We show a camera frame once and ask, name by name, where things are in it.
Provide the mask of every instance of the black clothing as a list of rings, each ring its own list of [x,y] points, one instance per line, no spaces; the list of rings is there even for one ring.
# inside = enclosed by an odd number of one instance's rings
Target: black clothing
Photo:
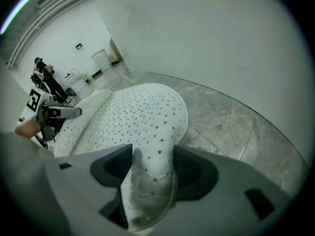
[[[45,78],[52,78],[53,76],[44,68],[45,66],[46,64],[43,61],[40,61],[36,64],[37,70],[40,73],[43,73]]]
[[[65,100],[68,98],[68,95],[64,92],[63,88],[58,84],[53,76],[44,68],[45,66],[46,64],[43,61],[40,61],[36,64],[36,69],[44,75],[43,82],[47,84],[51,91],[51,94],[55,95],[60,103],[65,102]]]
[[[63,103],[67,98],[68,95],[64,92],[63,88],[58,84],[58,82],[53,78],[44,78],[43,82],[47,84],[47,86],[50,88],[51,94],[57,96],[57,100],[60,103]]]

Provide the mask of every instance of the ceiling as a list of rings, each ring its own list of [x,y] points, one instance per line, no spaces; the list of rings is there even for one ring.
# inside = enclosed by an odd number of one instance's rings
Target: ceiling
[[[2,35],[0,56],[7,67],[17,64],[37,34],[63,12],[84,0],[29,0]]]

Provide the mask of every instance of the white machine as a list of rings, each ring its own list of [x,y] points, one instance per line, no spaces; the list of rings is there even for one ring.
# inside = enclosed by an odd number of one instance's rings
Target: white machine
[[[109,58],[104,49],[94,53],[91,58],[102,72],[105,72],[111,67]]]
[[[63,84],[68,88],[72,88],[81,99],[87,98],[93,92],[91,87],[85,82],[83,74],[75,66],[66,72]]]
[[[55,95],[33,88],[26,106],[35,114],[42,133],[42,141],[51,141],[60,132],[66,118],[81,115],[80,108],[61,106]]]
[[[3,180],[43,234],[133,235],[120,191],[132,166],[132,145],[56,159],[25,139],[0,135],[0,141],[6,147],[0,154]],[[176,204],[151,236],[258,236],[289,202],[274,183],[231,158],[174,146],[174,167]]]
[[[54,67],[52,65],[49,65],[49,66],[51,67],[50,73],[54,74]],[[36,69],[36,65],[34,67],[33,74],[31,75],[31,80],[37,88],[51,94],[51,90],[50,90],[49,86],[46,84],[46,82],[43,81],[44,80],[43,73],[39,72]]]

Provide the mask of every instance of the white wall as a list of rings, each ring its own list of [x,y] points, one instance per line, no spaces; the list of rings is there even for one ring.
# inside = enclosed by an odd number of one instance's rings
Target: white wall
[[[129,69],[193,81],[243,102],[310,165],[313,64],[279,0],[98,0],[98,9]]]
[[[110,38],[96,9],[96,0],[84,1],[46,26],[28,46],[12,72],[26,92],[33,87],[30,77],[36,57],[54,66],[54,77],[61,85],[63,76],[72,66],[82,72],[86,69],[92,75],[99,68],[91,55],[100,49],[105,49],[109,56],[113,54]],[[83,45],[83,49],[75,48],[78,43]]]
[[[0,59],[0,132],[13,132],[29,100],[29,95],[14,80]]]

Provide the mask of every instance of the light fixture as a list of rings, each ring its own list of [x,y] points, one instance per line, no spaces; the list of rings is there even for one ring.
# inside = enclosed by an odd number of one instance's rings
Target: light fixture
[[[6,18],[6,20],[4,21],[1,30],[0,30],[0,34],[4,34],[5,30],[8,28],[9,24],[12,22],[13,18],[16,16],[16,14],[18,14],[18,12],[20,11],[20,9],[22,9],[22,7],[28,2],[29,0],[20,0],[16,6],[13,8],[13,10],[10,12],[9,16]]]

